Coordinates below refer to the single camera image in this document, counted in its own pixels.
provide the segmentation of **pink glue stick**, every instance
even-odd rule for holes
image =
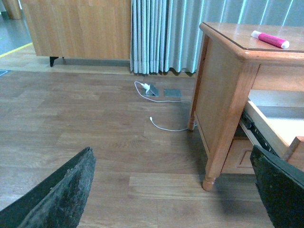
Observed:
[[[263,42],[266,42],[268,44],[276,46],[278,48],[285,49],[285,48],[289,47],[289,42],[287,40],[280,39],[278,37],[274,37],[274,36],[271,36],[271,35],[266,34],[266,33],[258,32],[258,31],[253,31],[251,33],[251,36],[253,38],[259,39],[259,40],[261,40]]]

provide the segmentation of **wooden floor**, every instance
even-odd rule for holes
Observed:
[[[187,126],[190,103],[152,103],[133,82],[181,89],[194,78],[11,71],[0,77],[0,209],[86,146],[97,158],[80,228],[271,228],[253,175],[222,175],[213,191]]]

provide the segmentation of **black cabinet foot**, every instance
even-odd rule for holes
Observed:
[[[49,64],[51,67],[53,67],[55,59],[58,59],[58,58],[59,57],[54,57],[54,56],[49,57]]]

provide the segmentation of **yellow floor tape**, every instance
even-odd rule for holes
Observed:
[[[23,48],[26,48],[27,46],[32,45],[32,44],[33,44],[33,43],[29,43],[29,44],[23,45],[22,47],[19,47],[19,48],[16,48],[16,49],[12,50],[12,51],[9,51],[9,52],[7,52],[7,53],[4,53],[4,54],[0,55],[0,58],[2,58],[2,57],[4,57],[4,56],[7,56],[7,55],[9,55],[9,54],[11,54],[11,53],[13,53],[13,52],[19,51],[19,50],[21,50],[21,49],[23,49]]]

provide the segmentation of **curtain pleat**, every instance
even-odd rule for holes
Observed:
[[[132,0],[131,70],[195,72],[203,21],[304,26],[303,0]]]

